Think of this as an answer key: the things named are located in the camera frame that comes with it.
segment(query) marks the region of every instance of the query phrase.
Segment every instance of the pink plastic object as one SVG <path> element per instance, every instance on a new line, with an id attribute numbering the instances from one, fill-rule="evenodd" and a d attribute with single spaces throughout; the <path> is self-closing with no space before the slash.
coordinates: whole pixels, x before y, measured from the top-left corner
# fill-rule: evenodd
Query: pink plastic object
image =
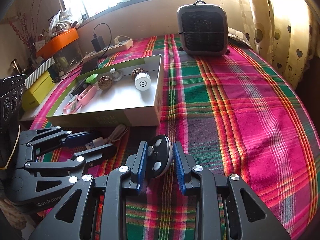
<path id="1" fill-rule="evenodd" d="M 69 103 L 66 104 L 66 106 L 63 108 L 64 114 L 73 114 L 75 113 L 79 107 L 81 106 L 81 103 L 78 102 L 78 95 L 75 95 Z"/>
<path id="2" fill-rule="evenodd" d="M 86 89 L 79 95 L 79 102 L 85 106 L 93 98 L 97 92 L 97 87 L 87 86 Z"/>

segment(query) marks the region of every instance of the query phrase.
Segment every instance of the striped box lid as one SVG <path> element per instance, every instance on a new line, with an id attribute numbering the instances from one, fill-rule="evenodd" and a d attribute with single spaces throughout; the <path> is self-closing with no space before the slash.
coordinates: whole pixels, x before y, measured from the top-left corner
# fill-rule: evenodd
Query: striped box lid
<path id="1" fill-rule="evenodd" d="M 55 63 L 53 57 L 49 58 L 46 62 L 44 62 L 41 66 L 39 66 L 24 83 L 26 88 L 29 89 L 32 84 L 46 71 L 49 67 L 51 67 Z"/>

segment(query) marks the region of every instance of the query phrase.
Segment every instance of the walnut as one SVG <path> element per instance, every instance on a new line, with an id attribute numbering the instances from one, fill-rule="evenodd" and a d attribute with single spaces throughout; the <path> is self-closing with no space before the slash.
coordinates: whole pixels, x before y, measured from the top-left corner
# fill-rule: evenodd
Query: walnut
<path id="1" fill-rule="evenodd" d="M 136 78 L 136 75 L 138 75 L 139 73 L 143 73 L 143 72 L 145 72 L 145 70 L 143 68 L 140 68 L 140 67 L 135 68 L 131 72 L 131 79 L 134 81 Z"/>
<path id="2" fill-rule="evenodd" d="M 99 78 L 98 86 L 102 90 L 108 90 L 112 85 L 112 78 L 107 76 L 103 76 Z"/>

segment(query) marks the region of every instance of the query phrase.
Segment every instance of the power adapter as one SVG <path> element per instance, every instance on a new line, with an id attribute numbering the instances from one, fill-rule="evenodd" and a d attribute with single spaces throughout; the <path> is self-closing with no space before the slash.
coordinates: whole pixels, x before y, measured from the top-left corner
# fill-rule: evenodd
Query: power adapter
<path id="1" fill-rule="evenodd" d="M 106 45 L 104 44 L 102 36 L 98 36 L 96 34 L 93 35 L 94 39 L 91 41 L 93 48 L 96 52 L 103 50 Z"/>

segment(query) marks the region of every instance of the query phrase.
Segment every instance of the open box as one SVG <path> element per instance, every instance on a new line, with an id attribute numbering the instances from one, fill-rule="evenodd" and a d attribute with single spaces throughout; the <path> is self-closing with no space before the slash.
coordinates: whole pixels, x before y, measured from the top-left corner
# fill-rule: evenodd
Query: open box
<path id="1" fill-rule="evenodd" d="M 137 67 L 143 68 L 150 75 L 151 87 L 146 91 L 138 90 L 131 79 L 131 72 Z M 109 75 L 112 68 L 122 72 L 121 80 L 113 82 L 108 91 L 98 90 L 90 102 L 81 106 L 75 113 L 63 113 L 64 106 L 70 100 L 69 94 L 79 81 L 95 73 L 99 79 L 101 76 Z M 53 125 L 61 127 L 104 127 L 121 123 L 126 126 L 159 125 L 163 78 L 161 55 L 132 59 L 93 70 L 71 82 L 46 117 Z"/>

